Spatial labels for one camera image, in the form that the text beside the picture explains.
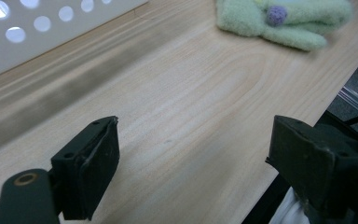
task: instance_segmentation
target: white plastic basket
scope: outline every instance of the white plastic basket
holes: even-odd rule
[[[0,74],[147,0],[0,0]]]

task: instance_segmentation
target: purple ball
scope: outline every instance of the purple ball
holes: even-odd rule
[[[267,23],[270,26],[280,26],[287,17],[286,8],[281,6],[272,6],[267,11]]]

